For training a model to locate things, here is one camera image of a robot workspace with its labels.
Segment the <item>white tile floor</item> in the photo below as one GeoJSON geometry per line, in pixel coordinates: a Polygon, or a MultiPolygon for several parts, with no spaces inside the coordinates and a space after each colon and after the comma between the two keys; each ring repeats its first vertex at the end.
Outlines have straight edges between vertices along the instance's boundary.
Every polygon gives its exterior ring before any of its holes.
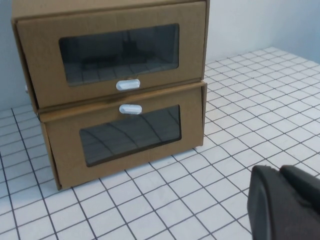
{"type": "Polygon", "coordinates": [[[205,74],[204,146],[61,192],[31,106],[0,112],[0,239],[250,240],[254,165],[319,178],[320,65],[271,47],[205,74]]]}

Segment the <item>drawer handle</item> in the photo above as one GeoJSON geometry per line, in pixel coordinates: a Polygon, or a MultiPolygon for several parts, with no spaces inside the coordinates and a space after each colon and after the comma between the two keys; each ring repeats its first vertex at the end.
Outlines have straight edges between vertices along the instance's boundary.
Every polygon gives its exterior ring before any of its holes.
{"type": "Polygon", "coordinates": [[[121,80],[116,83],[115,87],[119,91],[138,89],[140,88],[140,81],[139,79],[121,80]]]}
{"type": "Polygon", "coordinates": [[[122,114],[139,115],[142,113],[142,106],[134,104],[122,104],[119,107],[122,114]]]}

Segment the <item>drawer window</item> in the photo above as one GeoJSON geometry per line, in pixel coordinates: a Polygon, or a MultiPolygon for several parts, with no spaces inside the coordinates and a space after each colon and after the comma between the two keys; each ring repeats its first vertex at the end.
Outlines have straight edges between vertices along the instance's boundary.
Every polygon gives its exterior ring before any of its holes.
{"type": "Polygon", "coordinates": [[[176,69],[179,25],[64,37],[60,53],[69,86],[176,69]]]}
{"type": "Polygon", "coordinates": [[[80,130],[88,167],[181,139],[179,105],[80,130]]]}

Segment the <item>stacked storage boxes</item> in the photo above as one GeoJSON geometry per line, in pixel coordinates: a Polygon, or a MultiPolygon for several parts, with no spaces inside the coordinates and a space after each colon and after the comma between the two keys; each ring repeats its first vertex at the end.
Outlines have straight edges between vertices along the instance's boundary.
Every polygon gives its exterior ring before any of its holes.
{"type": "Polygon", "coordinates": [[[203,144],[208,1],[12,2],[58,188],[203,144]]]}

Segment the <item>white wall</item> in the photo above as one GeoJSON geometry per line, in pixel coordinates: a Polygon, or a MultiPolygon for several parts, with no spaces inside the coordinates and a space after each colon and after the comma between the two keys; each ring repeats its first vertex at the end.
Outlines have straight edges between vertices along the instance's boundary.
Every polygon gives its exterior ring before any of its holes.
{"type": "Polygon", "coordinates": [[[211,0],[207,62],[269,47],[283,0],[211,0]]]}
{"type": "Polygon", "coordinates": [[[11,1],[0,0],[0,111],[30,102],[10,18],[11,1]]]}
{"type": "Polygon", "coordinates": [[[320,63],[319,0],[211,0],[207,62],[274,46],[320,63]]]}
{"type": "Polygon", "coordinates": [[[282,0],[285,26],[274,46],[320,63],[320,1],[282,0]]]}

